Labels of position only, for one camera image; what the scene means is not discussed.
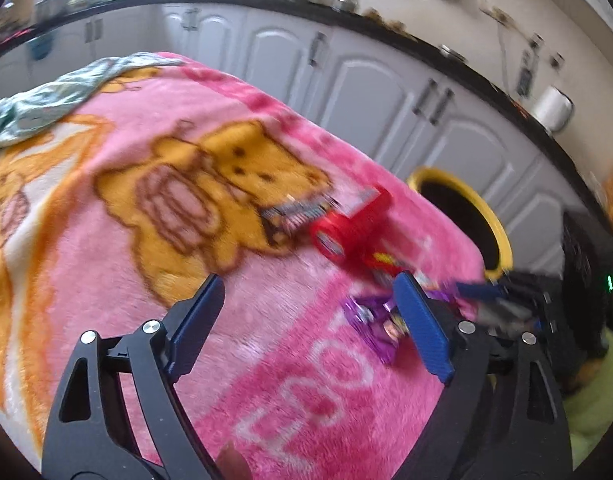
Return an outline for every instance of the wall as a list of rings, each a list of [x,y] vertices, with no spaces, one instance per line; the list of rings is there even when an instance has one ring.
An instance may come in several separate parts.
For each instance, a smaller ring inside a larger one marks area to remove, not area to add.
[[[580,173],[603,180],[613,165],[613,68],[592,41],[550,0],[361,0],[361,10],[375,7],[387,19],[401,20],[411,34],[432,44],[445,43],[467,57],[469,65],[498,86],[503,86],[497,24],[478,10],[482,2],[510,14],[528,34],[544,40],[534,101],[546,86],[569,95],[577,111],[558,137]],[[503,31],[509,61],[509,83],[515,86],[526,41]],[[548,55],[566,59],[561,77],[546,65]]]

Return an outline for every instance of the white lettering on blanket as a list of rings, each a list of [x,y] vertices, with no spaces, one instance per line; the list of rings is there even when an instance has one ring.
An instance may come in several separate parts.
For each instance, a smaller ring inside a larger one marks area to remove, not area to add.
[[[360,353],[353,352],[339,340],[331,338],[346,320],[341,312],[331,320],[324,335],[325,339],[316,340],[311,346],[309,361],[316,365],[317,377],[291,376],[278,388],[275,396],[267,405],[255,410],[235,426],[235,434],[244,440],[264,448],[272,457],[301,472],[311,471],[315,464],[303,456],[289,452],[291,441],[307,424],[331,427],[345,416],[344,399],[331,388],[356,390],[368,388],[373,382],[373,368]],[[348,374],[341,376],[335,369],[326,366],[325,352],[336,353],[336,368],[358,370],[356,377]],[[308,391],[306,401],[296,394],[296,388]],[[256,427],[264,424],[265,418],[276,418],[278,424],[267,434],[260,434]]]

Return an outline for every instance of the red bottle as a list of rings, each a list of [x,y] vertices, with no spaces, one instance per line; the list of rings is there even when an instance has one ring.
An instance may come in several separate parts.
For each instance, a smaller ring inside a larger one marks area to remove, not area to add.
[[[311,225],[311,238],[320,253],[341,265],[371,243],[371,235],[384,223],[393,198],[382,186],[360,195],[361,203],[349,212],[334,210]]]

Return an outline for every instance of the countertop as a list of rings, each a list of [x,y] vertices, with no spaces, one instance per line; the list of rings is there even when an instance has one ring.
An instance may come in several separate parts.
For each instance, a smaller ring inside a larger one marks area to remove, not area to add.
[[[419,59],[439,72],[449,76],[451,79],[488,102],[488,104],[504,115],[507,120],[515,124],[515,126],[517,126],[526,137],[544,153],[555,168],[566,178],[589,211],[592,212],[606,228],[611,228],[604,209],[599,205],[595,196],[584,183],[584,180],[577,172],[571,158],[561,146],[548,135],[540,123],[526,113],[525,110],[519,108],[515,101],[510,99],[500,88],[475,72],[475,70],[468,65],[443,56],[440,50],[432,44],[408,35],[398,34],[397,32],[382,27],[378,23],[357,14],[336,12],[331,9],[331,7],[318,4],[296,4],[289,0],[111,0],[94,7],[76,10],[65,16],[59,16],[16,32],[15,35],[0,43],[0,56],[12,48],[32,40],[32,38],[40,36],[53,28],[61,27],[62,25],[76,22],[77,20],[83,20],[96,14],[108,12],[109,10],[142,5],[174,3],[230,4],[290,14],[324,25],[343,27],[358,32]]]

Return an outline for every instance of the silver screw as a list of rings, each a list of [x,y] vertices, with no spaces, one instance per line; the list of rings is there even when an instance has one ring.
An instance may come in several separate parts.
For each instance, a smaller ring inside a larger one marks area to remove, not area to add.
[[[534,345],[537,343],[537,338],[530,332],[525,332],[522,334],[522,341],[524,341],[527,345]]]
[[[470,321],[461,321],[457,329],[463,334],[472,334],[475,332],[475,325]]]
[[[88,343],[92,343],[93,341],[95,341],[95,332],[93,332],[93,330],[87,330],[80,336],[80,341],[83,342],[85,345],[88,345]]]
[[[160,322],[156,319],[152,319],[151,321],[147,321],[142,325],[142,330],[146,334],[154,334],[158,330],[160,330]]]

